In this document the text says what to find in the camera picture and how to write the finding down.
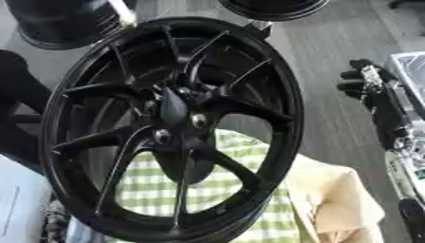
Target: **wheel spoke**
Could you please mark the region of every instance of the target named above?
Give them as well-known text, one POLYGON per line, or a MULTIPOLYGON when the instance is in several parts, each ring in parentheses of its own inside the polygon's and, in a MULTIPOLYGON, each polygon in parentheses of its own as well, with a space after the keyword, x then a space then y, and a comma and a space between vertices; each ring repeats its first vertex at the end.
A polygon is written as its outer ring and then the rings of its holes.
POLYGON ((65 95, 71 98, 83 99, 89 97, 113 97, 124 99, 133 105, 135 112, 143 114, 145 98, 136 89, 127 84, 89 84, 80 87, 69 88, 65 95))
POLYGON ((127 166, 136 155, 136 149, 141 147, 141 149, 138 150, 139 152, 151 151, 153 141, 149 138, 150 134, 152 134, 152 126, 142 127, 121 145, 112 169, 109 171, 106 178, 106 182, 102 186, 101 195, 95 208, 96 215, 102 212, 102 208, 106 202, 114 199, 115 188, 120 183, 127 166))
POLYGON ((194 161, 191 158, 192 152, 184 153, 185 155, 182 156, 183 169, 177 185, 175 213, 173 217, 174 228, 179 228, 181 226, 182 218, 187 214, 186 197, 189 189, 189 179, 194 167, 194 161))
POLYGON ((260 63, 259 65, 256 65, 255 67, 251 68, 244 74, 242 74, 235 82, 233 82, 229 89, 230 91, 234 90, 236 86, 241 84, 246 84, 247 82, 253 81, 255 79, 252 79, 253 77, 258 75, 258 72, 263 71, 265 68, 269 68, 271 60, 267 59, 264 62, 260 63))
POLYGON ((292 117, 289 115, 280 114, 264 106, 237 100, 230 96, 210 98, 203 105, 206 109, 217 110, 223 116, 234 113, 261 118, 267 121, 275 131, 284 130, 286 125, 292 121, 292 117))
POLYGON ((178 63, 178 56, 180 55, 180 51, 178 49, 177 43, 175 38, 173 38, 172 34, 171 34, 171 27, 169 26, 164 26, 162 28, 162 30, 164 31, 166 40, 167 40, 167 44, 170 48, 170 50, 173 52, 173 56, 175 58, 176 63, 178 63))
POLYGON ((126 84, 89 84, 69 88, 65 95, 77 98, 86 97, 122 97, 128 99, 139 99, 139 93, 126 84))
POLYGON ((80 137, 75 140, 57 144, 53 147, 53 152, 58 154, 73 154, 94 147, 119 145, 120 140, 128 137, 132 130, 133 128, 131 126, 123 126, 111 131, 80 137))
POLYGON ((194 51, 193 55, 190 57, 188 63, 184 67, 184 73, 189 75, 189 82, 193 84, 196 82, 198 76, 198 69, 206 59, 206 52, 209 47, 212 47, 218 40, 223 38, 225 35, 229 34, 229 31, 223 31, 219 33, 217 36, 213 37, 210 41, 199 47, 194 51))
POLYGON ((122 71, 122 76, 126 83, 132 83, 134 81, 134 76, 130 73, 130 68, 128 67, 127 62, 124 60, 120 50, 116 45, 109 45, 109 48, 115 53, 118 62, 120 63, 120 68, 122 71))
POLYGON ((193 147, 194 155, 197 159, 207 159, 231 171, 242 181, 244 188, 254 190, 260 185, 261 179, 256 174, 238 161, 218 151, 216 148, 211 147, 201 140, 192 140, 189 144, 193 147))

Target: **black wheel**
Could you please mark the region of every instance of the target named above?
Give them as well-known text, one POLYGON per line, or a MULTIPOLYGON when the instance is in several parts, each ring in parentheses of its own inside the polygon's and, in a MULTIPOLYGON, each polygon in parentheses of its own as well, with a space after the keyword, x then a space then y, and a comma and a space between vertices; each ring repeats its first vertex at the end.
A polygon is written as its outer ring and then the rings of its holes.
POLYGON ((402 2, 399 2, 399 1, 394 1, 394 2, 391 2, 389 5, 388 5, 388 7, 390 8, 390 9, 397 9, 399 6, 400 6, 400 4, 401 4, 402 2))
POLYGON ((250 19, 290 21, 322 9, 329 0, 219 0, 230 11, 250 19))
POLYGON ((297 82, 267 42, 218 20, 161 19, 104 40, 70 70, 47 106, 40 151, 57 197, 103 234, 137 242, 228 242, 255 221, 285 177, 303 114, 297 82), (213 146, 217 124, 233 113, 261 118, 272 129, 256 173, 213 146), (114 199, 127 165, 144 151, 178 184, 173 216, 136 214, 114 199), (110 160, 103 178, 92 169, 93 153, 110 160), (215 165, 240 178, 243 188, 188 213, 188 185, 215 165))

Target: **beige cloth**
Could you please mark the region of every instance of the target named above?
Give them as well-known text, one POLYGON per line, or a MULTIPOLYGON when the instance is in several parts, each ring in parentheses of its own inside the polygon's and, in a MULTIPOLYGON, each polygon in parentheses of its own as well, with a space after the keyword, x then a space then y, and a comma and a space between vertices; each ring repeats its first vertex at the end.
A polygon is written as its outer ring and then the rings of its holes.
POLYGON ((312 242, 383 242, 378 223, 384 212, 354 169, 299 155, 286 184, 312 242))

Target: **green checkered cloth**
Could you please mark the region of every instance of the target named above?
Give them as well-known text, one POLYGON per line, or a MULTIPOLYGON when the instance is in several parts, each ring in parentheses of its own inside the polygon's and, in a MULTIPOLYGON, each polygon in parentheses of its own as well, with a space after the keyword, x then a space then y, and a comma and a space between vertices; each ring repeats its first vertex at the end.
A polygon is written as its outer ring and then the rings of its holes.
MULTIPOLYGON (((216 148, 256 172, 264 160, 268 144, 233 131, 216 130, 216 148)), ((203 181, 191 185, 187 195, 188 212, 211 208, 236 193, 242 182, 222 167, 215 166, 203 181)), ((171 216, 174 212, 176 183, 169 180, 154 156, 140 154, 121 180, 116 200, 123 208, 142 215, 171 216)), ((282 183, 259 219, 233 243, 299 243, 300 233, 286 186, 282 183)), ((122 243, 117 239, 108 242, 122 243)))

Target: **concrete floor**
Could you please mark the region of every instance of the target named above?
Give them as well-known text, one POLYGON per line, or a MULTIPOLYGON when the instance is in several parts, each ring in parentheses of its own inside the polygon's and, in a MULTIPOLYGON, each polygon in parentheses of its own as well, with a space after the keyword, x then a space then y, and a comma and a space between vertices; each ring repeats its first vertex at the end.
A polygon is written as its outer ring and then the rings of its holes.
MULTIPOLYGON (((0 0, 0 47, 16 51, 30 71, 53 87, 88 47, 47 51, 30 46, 0 0)), ((385 242, 409 242, 397 211, 397 198, 385 174, 370 115, 335 88, 348 61, 369 58, 384 63, 390 54, 425 50, 425 4, 388 9, 388 0, 334 0, 304 19, 275 24, 268 39, 293 68, 305 99, 305 137, 301 153, 359 171, 367 189, 384 208, 385 242)), ((162 16, 209 16, 244 25, 247 20, 216 0, 140 0, 139 20, 162 16)))

